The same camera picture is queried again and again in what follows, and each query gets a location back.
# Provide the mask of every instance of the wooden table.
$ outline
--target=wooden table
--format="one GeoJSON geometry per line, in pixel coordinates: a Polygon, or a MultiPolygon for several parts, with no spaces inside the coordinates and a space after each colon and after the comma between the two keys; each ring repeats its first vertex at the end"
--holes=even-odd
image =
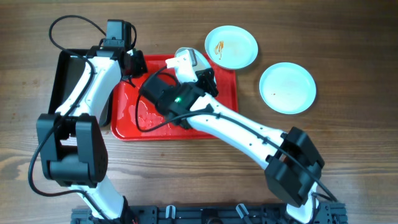
{"type": "MultiPolygon", "coordinates": [[[[84,205],[77,195],[44,198],[27,185],[37,146],[35,122],[47,112],[59,49],[51,22],[79,14],[106,28],[124,19],[145,54],[179,47],[204,52],[207,33],[222,25],[248,30],[259,55],[238,70],[239,110],[257,122],[304,129],[323,156],[322,181],[347,204],[350,223],[398,222],[398,5],[393,1],[123,1],[3,0],[0,3],[0,223],[68,223],[84,205]],[[277,62],[314,77],[318,95],[298,115],[272,111],[258,82],[277,62]]],[[[62,46],[87,49],[101,34],[84,21],[57,24],[62,46]]],[[[103,129],[108,175],[131,205],[279,202],[263,170],[217,139],[122,142],[103,129]]],[[[61,188],[34,171],[42,190],[61,188]]]]}

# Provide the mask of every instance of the white plate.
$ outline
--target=white plate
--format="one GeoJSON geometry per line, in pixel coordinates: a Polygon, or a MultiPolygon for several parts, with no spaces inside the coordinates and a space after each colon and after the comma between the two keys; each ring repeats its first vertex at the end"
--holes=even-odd
{"type": "Polygon", "coordinates": [[[317,94],[311,74],[294,63],[269,67],[260,79],[260,94],[269,107],[284,114],[297,114],[311,106],[317,94]]]}
{"type": "Polygon", "coordinates": [[[236,26],[221,26],[213,29],[205,40],[206,53],[217,65],[239,69],[256,59],[259,47],[254,37],[236,26]]]}

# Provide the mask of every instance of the round plate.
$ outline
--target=round plate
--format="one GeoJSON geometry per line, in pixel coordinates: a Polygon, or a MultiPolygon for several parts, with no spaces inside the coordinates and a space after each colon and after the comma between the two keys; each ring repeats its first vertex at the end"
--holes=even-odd
{"type": "Polygon", "coordinates": [[[294,63],[269,67],[260,79],[260,94],[269,107],[284,114],[297,114],[311,106],[317,88],[311,74],[294,63]]]}
{"type": "Polygon", "coordinates": [[[254,37],[236,26],[213,29],[205,40],[206,53],[217,65],[239,69],[250,65],[257,57],[259,47],[254,37]]]}

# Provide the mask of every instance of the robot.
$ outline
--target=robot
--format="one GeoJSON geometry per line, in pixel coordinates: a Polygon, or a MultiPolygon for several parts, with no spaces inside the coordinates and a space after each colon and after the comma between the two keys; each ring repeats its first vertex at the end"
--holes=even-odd
{"type": "MultiPolygon", "coordinates": [[[[70,96],[56,113],[38,118],[39,147],[30,168],[33,170],[40,153],[44,176],[70,190],[41,192],[34,186],[30,171],[29,184],[34,192],[48,197],[79,194],[90,208],[73,210],[71,223],[348,223],[345,205],[319,181],[325,162],[308,135],[296,127],[285,133],[258,124],[223,106],[215,99],[218,90],[213,69],[201,53],[189,48],[166,60],[167,66],[142,84],[139,97],[148,99],[167,123],[212,134],[248,155],[264,170],[269,189],[284,203],[130,207],[106,176],[108,153],[98,120],[109,94],[121,80],[147,72],[143,53],[133,48],[136,38],[131,39],[132,27],[136,33],[126,21],[108,20],[106,38],[83,58],[83,75],[70,96]],[[169,85],[159,77],[166,68],[175,69],[176,84],[169,85]],[[70,136],[76,137],[77,146],[60,143],[70,136]],[[317,186],[328,195],[317,193],[317,186]]],[[[151,131],[166,123],[148,130],[136,124],[141,131],[151,131]]]]}

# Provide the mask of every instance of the wood grain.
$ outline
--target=wood grain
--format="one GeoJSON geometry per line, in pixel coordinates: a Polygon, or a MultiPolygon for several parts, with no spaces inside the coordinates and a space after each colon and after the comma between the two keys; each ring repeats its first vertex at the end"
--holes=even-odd
{"type": "MultiPolygon", "coordinates": [[[[240,112],[267,126],[309,133],[326,166],[322,181],[347,204],[350,223],[398,223],[398,5],[396,1],[57,1],[0,3],[0,223],[69,223],[77,195],[43,198],[27,185],[37,146],[35,122],[47,111],[59,49],[51,22],[79,14],[106,27],[124,19],[138,30],[145,54],[179,47],[204,52],[217,26],[248,30],[259,55],[237,71],[240,112]],[[263,71],[277,62],[305,67],[317,100],[287,116],[268,108],[257,90],[263,71]]],[[[57,24],[62,46],[89,48],[100,33],[83,21],[57,24]]],[[[260,204],[278,202],[264,173],[219,140],[121,142],[103,129],[108,175],[131,205],[260,204]]],[[[40,166],[40,189],[58,191],[40,166]]]]}

